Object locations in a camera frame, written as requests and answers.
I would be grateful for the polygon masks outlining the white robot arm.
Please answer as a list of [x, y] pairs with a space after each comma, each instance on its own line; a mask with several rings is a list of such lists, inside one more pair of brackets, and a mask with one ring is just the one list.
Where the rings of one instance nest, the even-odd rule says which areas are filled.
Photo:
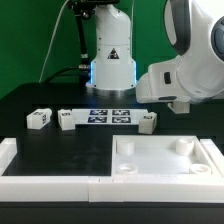
[[224, 0], [164, 0], [161, 19], [176, 56], [138, 76], [133, 59], [133, 19], [110, 2], [96, 10], [96, 56], [89, 92], [139, 103], [166, 103], [176, 113], [224, 92]]

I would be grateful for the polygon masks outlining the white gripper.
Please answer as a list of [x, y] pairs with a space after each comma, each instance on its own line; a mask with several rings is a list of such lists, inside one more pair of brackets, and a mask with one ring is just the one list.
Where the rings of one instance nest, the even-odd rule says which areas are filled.
[[185, 102], [171, 102], [167, 104], [175, 114], [188, 114], [190, 112], [190, 104]]

